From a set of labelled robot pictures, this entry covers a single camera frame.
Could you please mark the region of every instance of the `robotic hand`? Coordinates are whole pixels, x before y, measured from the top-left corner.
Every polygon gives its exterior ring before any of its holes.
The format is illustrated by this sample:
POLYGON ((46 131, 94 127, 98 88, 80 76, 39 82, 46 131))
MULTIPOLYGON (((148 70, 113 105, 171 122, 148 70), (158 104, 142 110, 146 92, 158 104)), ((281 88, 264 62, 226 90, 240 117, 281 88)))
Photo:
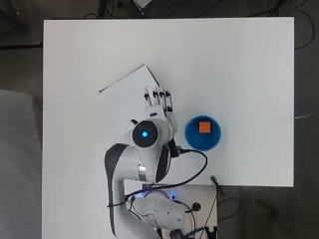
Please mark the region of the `robotic hand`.
POLYGON ((117 143, 105 156, 111 228, 119 239, 160 239, 148 224, 128 210, 124 180, 159 182, 168 173, 170 158, 178 156, 173 141, 176 123, 170 92, 156 88, 150 95, 146 90, 145 99, 145 119, 140 122, 133 120, 135 145, 117 143))

